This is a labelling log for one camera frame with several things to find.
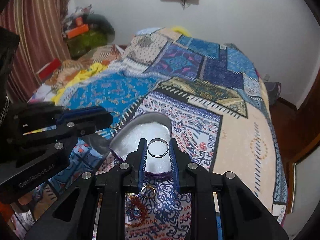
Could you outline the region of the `purple heart-shaped tin box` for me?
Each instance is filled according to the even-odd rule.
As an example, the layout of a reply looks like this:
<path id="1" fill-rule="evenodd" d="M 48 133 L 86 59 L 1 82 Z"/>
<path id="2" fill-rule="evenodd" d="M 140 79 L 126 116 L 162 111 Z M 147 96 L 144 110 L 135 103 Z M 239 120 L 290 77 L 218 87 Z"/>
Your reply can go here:
<path id="1" fill-rule="evenodd" d="M 124 162 L 138 150 L 143 141 L 145 174 L 150 177 L 167 177 L 171 174 L 169 141 L 171 120 L 161 113 L 149 112 L 133 118 L 110 142 L 111 153 Z"/>

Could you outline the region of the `red box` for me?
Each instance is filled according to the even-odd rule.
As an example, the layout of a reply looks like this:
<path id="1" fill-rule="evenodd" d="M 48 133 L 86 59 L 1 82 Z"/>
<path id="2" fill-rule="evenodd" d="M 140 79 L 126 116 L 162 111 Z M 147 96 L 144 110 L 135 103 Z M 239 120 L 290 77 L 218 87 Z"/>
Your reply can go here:
<path id="1" fill-rule="evenodd" d="M 50 78 L 53 72 L 61 67 L 61 61 L 59 59 L 53 59 L 53 61 L 45 64 L 40 70 L 38 70 L 35 74 L 42 81 L 46 81 Z"/>

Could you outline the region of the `yellow towel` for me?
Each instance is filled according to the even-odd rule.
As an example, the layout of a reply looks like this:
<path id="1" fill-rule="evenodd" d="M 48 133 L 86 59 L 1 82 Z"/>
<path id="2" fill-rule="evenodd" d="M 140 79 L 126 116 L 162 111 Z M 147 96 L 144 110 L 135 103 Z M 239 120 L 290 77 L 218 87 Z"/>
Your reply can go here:
<path id="1" fill-rule="evenodd" d="M 57 93 L 50 98 L 50 101 L 54 102 L 56 105 L 58 104 L 61 96 L 65 92 L 65 90 L 73 85 L 80 83 L 93 77 L 96 74 L 99 74 L 103 70 L 108 68 L 108 64 L 104 65 L 100 62 L 93 63 L 88 69 L 80 70 L 77 74 L 71 79 L 71 81 L 67 82 L 64 86 L 57 90 Z"/>

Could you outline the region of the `patchwork patterned bedspread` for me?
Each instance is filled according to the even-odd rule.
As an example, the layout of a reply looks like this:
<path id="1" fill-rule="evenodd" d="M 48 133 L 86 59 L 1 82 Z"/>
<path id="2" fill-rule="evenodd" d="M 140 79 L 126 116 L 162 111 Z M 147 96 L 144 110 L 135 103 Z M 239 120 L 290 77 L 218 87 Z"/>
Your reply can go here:
<path id="1" fill-rule="evenodd" d="M 50 101 L 64 85 L 42 85 L 35 98 Z M 182 35 L 168 28 L 141 30 L 122 59 L 69 87 L 57 105 L 70 109 L 103 106 L 118 111 L 117 128 L 101 130 L 106 142 L 133 118 L 156 112 L 171 120 L 171 138 L 193 162 L 210 172 L 232 171 L 284 221 L 287 184 L 272 125 L 266 87 L 253 63 L 234 45 Z M 1 205 L 1 215 L 20 238 L 82 171 L 107 172 L 120 162 L 79 140 L 69 167 L 31 195 L 26 211 Z"/>

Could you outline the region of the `brown patterned pillow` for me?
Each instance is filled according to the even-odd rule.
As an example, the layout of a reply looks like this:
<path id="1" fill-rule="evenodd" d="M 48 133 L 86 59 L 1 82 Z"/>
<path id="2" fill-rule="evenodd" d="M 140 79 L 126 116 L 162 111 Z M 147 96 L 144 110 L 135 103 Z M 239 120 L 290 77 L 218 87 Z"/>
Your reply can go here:
<path id="1" fill-rule="evenodd" d="M 100 46 L 90 50 L 77 60 L 63 61 L 62 68 L 87 69 L 94 63 L 106 62 L 109 64 L 114 60 L 121 60 L 122 53 L 123 50 L 115 44 Z"/>

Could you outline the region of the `orange box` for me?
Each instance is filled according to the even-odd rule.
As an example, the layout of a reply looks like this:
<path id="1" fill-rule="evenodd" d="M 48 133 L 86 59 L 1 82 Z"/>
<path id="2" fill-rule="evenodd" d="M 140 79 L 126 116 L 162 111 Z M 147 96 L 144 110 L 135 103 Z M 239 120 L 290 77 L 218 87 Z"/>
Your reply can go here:
<path id="1" fill-rule="evenodd" d="M 74 38 L 76 36 L 79 36 L 83 33 L 86 33 L 89 31 L 89 26 L 87 24 L 83 24 L 81 26 L 78 26 L 74 29 L 71 29 L 69 31 L 67 31 L 67 38 L 68 39 L 71 39 L 71 38 Z"/>

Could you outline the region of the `green bag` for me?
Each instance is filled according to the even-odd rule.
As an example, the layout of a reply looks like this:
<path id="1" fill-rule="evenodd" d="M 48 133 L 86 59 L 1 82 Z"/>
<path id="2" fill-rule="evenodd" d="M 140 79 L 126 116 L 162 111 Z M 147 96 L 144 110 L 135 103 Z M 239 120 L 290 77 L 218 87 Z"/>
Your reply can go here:
<path id="1" fill-rule="evenodd" d="M 83 24 L 89 26 L 89 31 L 74 38 L 67 38 L 67 31 Z M 83 14 L 66 19 L 63 36 L 72 59 L 78 59 L 91 49 L 108 44 L 115 36 L 112 25 L 105 16 L 98 14 Z"/>

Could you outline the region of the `striped brown curtain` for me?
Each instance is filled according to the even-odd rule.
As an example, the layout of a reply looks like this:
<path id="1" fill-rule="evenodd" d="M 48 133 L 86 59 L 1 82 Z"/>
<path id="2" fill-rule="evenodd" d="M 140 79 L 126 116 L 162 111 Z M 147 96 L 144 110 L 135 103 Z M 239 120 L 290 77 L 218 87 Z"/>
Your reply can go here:
<path id="1" fill-rule="evenodd" d="M 62 35 L 69 0 L 10 0 L 1 12 L 1 27 L 17 34 L 20 44 L 13 58 L 8 93 L 14 101 L 28 101 L 41 84 L 36 72 L 70 53 Z"/>

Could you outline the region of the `dark backpack on floor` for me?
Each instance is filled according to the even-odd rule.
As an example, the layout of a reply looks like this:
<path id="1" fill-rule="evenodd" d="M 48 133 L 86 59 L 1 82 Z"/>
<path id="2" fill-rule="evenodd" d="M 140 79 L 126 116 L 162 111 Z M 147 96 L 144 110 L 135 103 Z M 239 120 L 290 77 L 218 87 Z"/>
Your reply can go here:
<path id="1" fill-rule="evenodd" d="M 281 93 L 281 83 L 279 82 L 264 82 L 267 94 L 268 94 L 268 101 L 269 105 L 272 106 L 278 100 L 280 93 Z"/>

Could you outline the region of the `brown wooden door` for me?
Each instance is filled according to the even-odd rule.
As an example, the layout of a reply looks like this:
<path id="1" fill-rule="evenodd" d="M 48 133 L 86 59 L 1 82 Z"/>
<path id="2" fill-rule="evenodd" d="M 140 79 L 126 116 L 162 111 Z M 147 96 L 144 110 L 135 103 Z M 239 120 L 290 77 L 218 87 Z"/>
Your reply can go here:
<path id="1" fill-rule="evenodd" d="M 319 145 L 319 75 L 286 127 L 284 160 L 296 163 Z"/>

